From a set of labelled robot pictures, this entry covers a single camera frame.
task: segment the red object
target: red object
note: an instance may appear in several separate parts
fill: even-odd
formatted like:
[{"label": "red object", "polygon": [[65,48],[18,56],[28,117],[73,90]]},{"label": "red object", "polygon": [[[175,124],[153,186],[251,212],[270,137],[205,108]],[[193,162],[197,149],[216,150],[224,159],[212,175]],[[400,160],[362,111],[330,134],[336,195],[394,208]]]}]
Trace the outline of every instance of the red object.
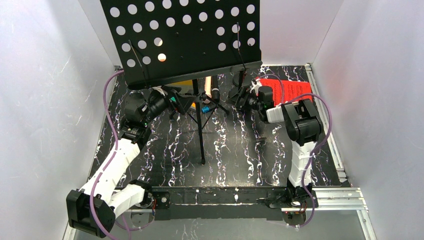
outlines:
[{"label": "red object", "polygon": [[[278,104],[280,104],[282,92],[281,92],[281,85],[279,83],[279,80],[261,78],[260,83],[263,86],[270,86],[272,88],[274,106],[277,106]],[[302,94],[312,93],[311,84],[305,81],[283,80],[282,86],[284,87],[284,102],[290,101],[294,99],[295,97],[300,96]],[[302,100],[302,99],[310,99],[311,101],[313,101],[311,96],[304,96],[302,98],[299,98],[298,100]]]}]

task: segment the white circle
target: white circle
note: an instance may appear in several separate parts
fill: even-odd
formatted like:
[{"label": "white circle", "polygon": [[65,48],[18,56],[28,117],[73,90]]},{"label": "white circle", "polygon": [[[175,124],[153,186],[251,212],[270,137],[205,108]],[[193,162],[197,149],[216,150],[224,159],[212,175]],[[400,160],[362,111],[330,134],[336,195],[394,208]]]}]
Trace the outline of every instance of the white circle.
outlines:
[{"label": "white circle", "polygon": [[143,27],[140,23],[134,23],[134,25],[132,25],[132,29],[134,30],[134,32],[139,33],[142,31]]},{"label": "white circle", "polygon": [[153,12],[153,10],[155,10],[155,5],[151,1],[146,2],[144,7],[146,8],[147,12]]},{"label": "white circle", "polygon": [[168,17],[166,25],[168,25],[168,27],[173,27],[175,25],[175,20],[172,17]]},{"label": "white circle", "polygon": [[255,29],[255,23],[251,21],[247,24],[247,30],[252,31],[253,29]]},{"label": "white circle", "polygon": [[167,59],[167,56],[165,54],[163,54],[163,53],[160,53],[159,55],[157,55],[157,59],[160,62],[165,62],[165,60]]},{"label": "white circle", "polygon": [[216,10],[215,18],[222,19],[224,17],[224,12],[221,9]]},{"label": "white circle", "polygon": [[223,28],[222,26],[216,29],[216,34],[218,34],[219,36],[224,35],[224,33],[225,33],[225,28]]},{"label": "white circle", "polygon": [[248,45],[248,46],[253,46],[253,45],[255,45],[255,39],[254,39],[253,37],[249,38],[249,39],[247,40],[247,45]]},{"label": "white circle", "polygon": [[116,28],[116,33],[118,34],[118,35],[124,35],[125,34],[125,28],[123,27],[123,26],[118,26],[117,28]]},{"label": "white circle", "polygon": [[150,64],[152,62],[152,60],[148,56],[143,57],[142,61],[146,65],[148,65],[148,64]]},{"label": "white circle", "polygon": [[240,10],[239,10],[238,7],[235,6],[235,7],[231,8],[231,15],[233,17],[236,17],[237,15],[239,15],[239,12],[240,12]]},{"label": "white circle", "polygon": [[189,4],[189,0],[179,0],[179,4],[181,4],[181,6],[185,7]]},{"label": "white circle", "polygon": [[225,43],[221,42],[220,44],[218,44],[218,49],[222,52],[225,50],[227,46],[225,45]]},{"label": "white circle", "polygon": [[192,22],[192,17],[186,14],[182,17],[182,22],[185,24],[190,24]]},{"label": "white circle", "polygon": [[238,25],[238,28],[237,28],[237,24],[234,24],[233,26],[232,26],[232,28],[231,28],[231,30],[232,30],[232,32],[233,33],[238,33],[238,32],[240,32],[240,25]]},{"label": "white circle", "polygon": [[156,37],[156,38],[153,40],[153,43],[154,43],[156,46],[160,47],[160,46],[162,46],[162,44],[163,44],[164,42],[162,41],[162,38],[160,38],[160,37]]},{"label": "white circle", "polygon": [[250,4],[249,6],[247,6],[246,11],[247,11],[248,14],[254,13],[255,12],[255,6]]},{"label": "white circle", "polygon": [[164,9],[170,9],[172,6],[171,0],[163,0],[162,6]]},{"label": "white circle", "polygon": [[138,47],[140,49],[145,49],[147,47],[147,43],[143,40],[138,41]]},{"label": "white circle", "polygon": [[122,44],[122,51],[129,52],[131,50],[131,46],[128,43]]},{"label": "white circle", "polygon": [[126,64],[128,65],[128,67],[132,68],[136,65],[136,61],[128,59],[128,61],[126,61]]},{"label": "white circle", "polygon": [[153,30],[156,30],[159,28],[159,22],[156,20],[152,20],[150,21],[150,28]]},{"label": "white circle", "polygon": [[239,42],[239,41],[237,41],[237,40],[235,40],[235,41],[232,43],[232,47],[233,47],[233,48],[235,48],[235,49],[240,48],[240,45],[242,45],[242,44],[241,44],[241,42]]},{"label": "white circle", "polygon": [[206,12],[201,12],[200,14],[199,14],[199,20],[200,21],[202,21],[202,22],[204,22],[204,21],[206,21],[208,19],[208,14],[206,13]]},{"label": "white circle", "polygon": [[134,4],[128,5],[128,12],[131,15],[136,14],[137,13],[137,7],[136,7],[136,5],[134,5]]},{"label": "white circle", "polygon": [[120,11],[119,11],[119,9],[118,9],[118,8],[116,8],[116,7],[112,7],[112,8],[110,9],[110,15],[111,15],[112,17],[114,17],[114,18],[119,17],[119,15],[120,15]]}]

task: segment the black marble table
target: black marble table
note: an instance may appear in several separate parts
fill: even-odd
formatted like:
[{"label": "black marble table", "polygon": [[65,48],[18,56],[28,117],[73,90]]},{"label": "black marble table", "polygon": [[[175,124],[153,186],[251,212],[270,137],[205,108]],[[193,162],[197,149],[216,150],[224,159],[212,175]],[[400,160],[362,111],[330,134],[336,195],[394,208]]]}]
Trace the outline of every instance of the black marble table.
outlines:
[{"label": "black marble table", "polygon": [[[262,66],[249,74],[253,77],[276,74],[282,80],[308,81],[303,66]],[[174,120],[170,120],[170,111],[167,110],[152,121],[150,140],[128,167],[118,187],[126,186],[133,179],[147,181],[152,186],[170,187],[286,185],[291,169],[292,143],[284,124],[265,124],[256,112],[240,112],[226,104],[233,74],[218,77],[221,103],[230,110],[230,114],[225,115],[217,109],[202,131],[206,164],[200,164],[197,124],[187,114],[176,114]],[[203,81],[200,79],[200,86],[203,86]],[[129,93],[125,76],[119,77],[109,105],[115,128],[119,128],[122,103]],[[209,114],[202,113],[203,123]],[[89,177],[112,149],[111,142],[112,131],[105,121]],[[313,161],[312,180],[316,186],[341,185],[328,144]]]}]

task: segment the white wall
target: white wall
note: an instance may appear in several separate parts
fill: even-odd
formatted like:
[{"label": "white wall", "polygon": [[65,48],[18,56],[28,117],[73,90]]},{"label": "white wall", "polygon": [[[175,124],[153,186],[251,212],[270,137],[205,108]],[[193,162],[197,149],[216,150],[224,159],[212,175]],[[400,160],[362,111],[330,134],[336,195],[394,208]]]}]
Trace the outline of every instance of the white wall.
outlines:
[{"label": "white wall", "polygon": [[[263,63],[304,65],[313,62],[342,2],[261,0],[260,49]],[[113,64],[121,65],[100,1],[79,0],[79,3]]]},{"label": "white wall", "polygon": [[378,239],[422,239],[424,2],[345,0],[313,63]]},{"label": "white wall", "polygon": [[114,67],[72,0],[0,0],[0,239],[62,239]]}]

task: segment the black perforated panel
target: black perforated panel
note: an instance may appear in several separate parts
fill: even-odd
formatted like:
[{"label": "black perforated panel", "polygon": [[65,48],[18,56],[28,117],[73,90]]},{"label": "black perforated panel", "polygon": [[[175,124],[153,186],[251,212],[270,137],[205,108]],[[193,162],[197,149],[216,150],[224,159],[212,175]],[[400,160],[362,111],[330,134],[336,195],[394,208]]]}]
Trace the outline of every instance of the black perforated panel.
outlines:
[{"label": "black perforated panel", "polygon": [[259,0],[100,1],[130,89],[242,70],[237,22],[245,65],[262,64]]}]

